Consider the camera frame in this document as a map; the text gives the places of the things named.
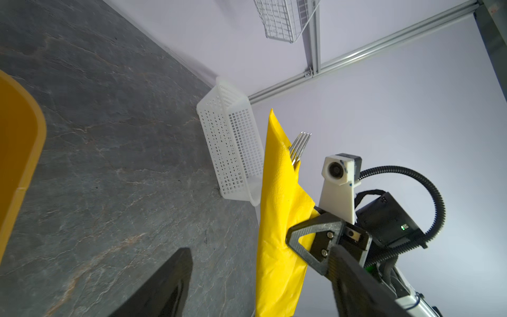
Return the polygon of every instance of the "fork tines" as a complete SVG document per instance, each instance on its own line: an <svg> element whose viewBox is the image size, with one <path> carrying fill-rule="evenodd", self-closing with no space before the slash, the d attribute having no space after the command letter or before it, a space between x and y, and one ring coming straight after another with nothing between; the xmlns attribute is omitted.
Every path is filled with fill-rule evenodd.
<svg viewBox="0 0 507 317"><path fill-rule="evenodd" d="M288 150L291 154L292 165L295 165L295 163L300 160L301 155L303 155L303 151L305 150L306 144L308 143L308 140L310 140L311 136L311 133L301 132L289 147Z"/></svg>

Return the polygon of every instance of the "wire basket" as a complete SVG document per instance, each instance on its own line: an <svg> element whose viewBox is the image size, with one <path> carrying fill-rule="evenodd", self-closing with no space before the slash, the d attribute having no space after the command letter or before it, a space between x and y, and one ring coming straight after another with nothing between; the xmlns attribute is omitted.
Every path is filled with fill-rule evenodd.
<svg viewBox="0 0 507 317"><path fill-rule="evenodd" d="M266 37L294 43L299 39L320 0L254 0Z"/></svg>

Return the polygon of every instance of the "yellow napkin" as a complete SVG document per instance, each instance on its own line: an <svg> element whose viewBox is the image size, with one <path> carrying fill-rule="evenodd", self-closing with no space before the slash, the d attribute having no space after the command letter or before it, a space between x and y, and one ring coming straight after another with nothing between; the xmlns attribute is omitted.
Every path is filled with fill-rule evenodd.
<svg viewBox="0 0 507 317"><path fill-rule="evenodd" d="M290 227L318 216L315 203L298 184L300 163L292 165L290 145L271 110L257 248L256 317L294 314L307 264L285 244L285 236ZM304 236L300 243L309 250L314 237Z"/></svg>

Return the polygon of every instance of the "gray marble countertop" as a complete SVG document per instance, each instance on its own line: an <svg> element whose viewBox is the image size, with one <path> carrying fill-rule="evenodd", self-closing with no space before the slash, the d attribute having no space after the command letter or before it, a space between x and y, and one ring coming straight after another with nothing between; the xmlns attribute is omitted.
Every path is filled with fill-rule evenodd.
<svg viewBox="0 0 507 317"><path fill-rule="evenodd" d="M184 315L250 317L258 225L220 196L195 111L209 87L100 0L2 6L0 68L48 135L0 266L0 315L108 316L189 247Z"/></svg>

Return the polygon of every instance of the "yellow container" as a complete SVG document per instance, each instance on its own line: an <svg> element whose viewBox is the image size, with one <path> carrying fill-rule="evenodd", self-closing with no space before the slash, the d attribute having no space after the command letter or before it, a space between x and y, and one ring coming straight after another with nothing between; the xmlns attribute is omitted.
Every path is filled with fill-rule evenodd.
<svg viewBox="0 0 507 317"><path fill-rule="evenodd" d="M0 262L45 139L41 108L0 71Z"/></svg>

